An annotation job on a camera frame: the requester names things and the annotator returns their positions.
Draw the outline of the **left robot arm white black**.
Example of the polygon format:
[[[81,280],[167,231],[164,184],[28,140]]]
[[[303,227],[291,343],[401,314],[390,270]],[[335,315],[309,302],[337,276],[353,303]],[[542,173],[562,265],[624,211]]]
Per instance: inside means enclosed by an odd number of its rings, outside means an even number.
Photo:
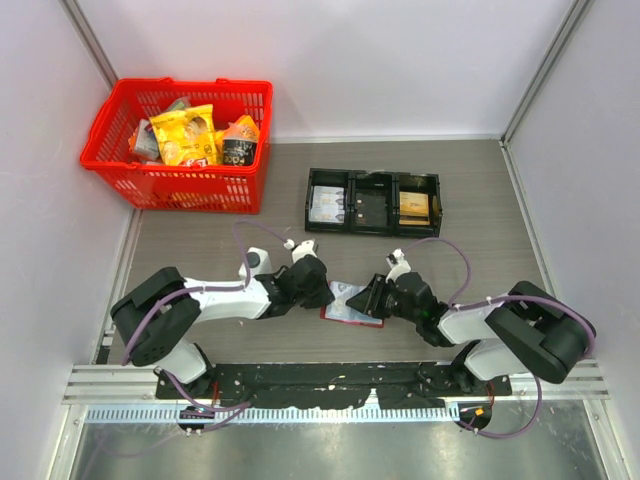
[[[205,354],[185,339],[194,324],[280,317],[295,306],[321,309],[334,300],[327,269],[313,254],[278,270],[262,249],[249,249],[247,260],[238,281],[198,281],[165,267],[119,300],[111,318],[123,342],[133,345],[128,361],[156,365],[190,397],[202,398],[212,390],[214,376]]]

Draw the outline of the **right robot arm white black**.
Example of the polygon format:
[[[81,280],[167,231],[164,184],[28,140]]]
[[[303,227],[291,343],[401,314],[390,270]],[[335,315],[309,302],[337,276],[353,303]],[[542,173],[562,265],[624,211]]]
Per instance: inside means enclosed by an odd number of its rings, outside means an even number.
[[[596,338],[588,320],[529,281],[476,304],[449,306],[416,272],[395,280],[377,274],[346,305],[376,319],[407,320],[432,346],[464,345],[451,380],[465,395],[498,376],[524,372],[560,384],[591,354]]]

